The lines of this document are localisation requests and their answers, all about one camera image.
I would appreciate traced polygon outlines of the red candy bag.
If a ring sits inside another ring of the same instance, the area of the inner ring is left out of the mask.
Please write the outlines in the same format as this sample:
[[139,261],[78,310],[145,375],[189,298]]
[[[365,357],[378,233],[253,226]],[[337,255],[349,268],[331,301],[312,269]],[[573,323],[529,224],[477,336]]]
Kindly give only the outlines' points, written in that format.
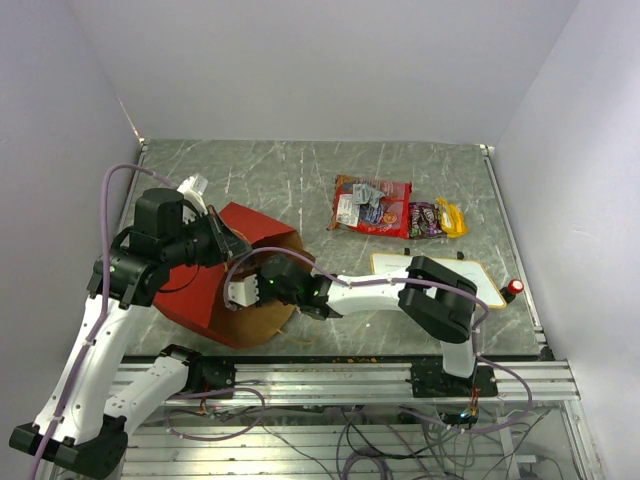
[[408,239],[411,192],[410,182],[337,175],[328,228]]

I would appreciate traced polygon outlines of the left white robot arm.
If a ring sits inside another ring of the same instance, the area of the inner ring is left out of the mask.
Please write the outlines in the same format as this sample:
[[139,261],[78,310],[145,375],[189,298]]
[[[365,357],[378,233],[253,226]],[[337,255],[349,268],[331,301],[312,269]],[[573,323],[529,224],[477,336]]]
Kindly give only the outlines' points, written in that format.
[[130,434],[159,404],[203,387],[200,354],[169,346],[142,379],[109,389],[136,317],[179,266],[215,267],[250,251],[215,209],[191,188],[153,188],[139,197],[132,225],[95,262],[78,336],[49,400],[36,418],[14,428],[9,445],[93,479],[119,465]]

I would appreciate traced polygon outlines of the silver green snack wrapper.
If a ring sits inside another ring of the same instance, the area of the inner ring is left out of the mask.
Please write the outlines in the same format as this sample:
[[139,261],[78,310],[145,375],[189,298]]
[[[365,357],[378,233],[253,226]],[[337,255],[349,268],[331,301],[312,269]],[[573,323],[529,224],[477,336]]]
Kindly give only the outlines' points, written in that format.
[[354,183],[352,186],[352,201],[356,205],[368,205],[376,209],[385,193],[366,183]]

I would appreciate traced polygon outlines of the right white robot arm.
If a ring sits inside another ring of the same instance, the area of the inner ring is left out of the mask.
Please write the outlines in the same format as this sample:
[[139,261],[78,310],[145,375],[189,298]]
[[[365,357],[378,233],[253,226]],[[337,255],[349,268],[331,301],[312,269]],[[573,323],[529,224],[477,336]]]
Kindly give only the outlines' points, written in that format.
[[450,394],[472,391],[477,360],[472,345],[477,286],[468,278],[424,256],[385,276],[311,274],[288,256],[270,257],[258,273],[261,302],[294,305],[316,320],[343,318],[361,311],[403,312],[440,342],[439,383]]

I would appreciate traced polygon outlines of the red paper bag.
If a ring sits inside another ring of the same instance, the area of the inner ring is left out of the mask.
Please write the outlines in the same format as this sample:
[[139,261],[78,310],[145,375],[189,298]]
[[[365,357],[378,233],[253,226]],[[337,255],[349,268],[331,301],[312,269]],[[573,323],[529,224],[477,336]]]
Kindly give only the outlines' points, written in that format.
[[[314,258],[304,249],[298,231],[275,218],[234,202],[220,211],[220,217],[253,247],[282,247]],[[223,283],[229,268],[229,264],[173,268],[154,306],[174,323],[232,348],[263,345],[289,321],[295,307],[272,301],[237,311],[227,309]]]

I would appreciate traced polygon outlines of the brown purple chocolate pack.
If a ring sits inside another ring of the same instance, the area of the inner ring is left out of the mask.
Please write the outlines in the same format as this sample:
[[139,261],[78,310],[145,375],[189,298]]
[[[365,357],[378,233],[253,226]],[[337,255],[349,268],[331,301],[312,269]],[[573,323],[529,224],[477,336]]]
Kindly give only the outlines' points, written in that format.
[[440,223],[439,207],[430,202],[409,203],[409,238],[433,239],[445,237]]

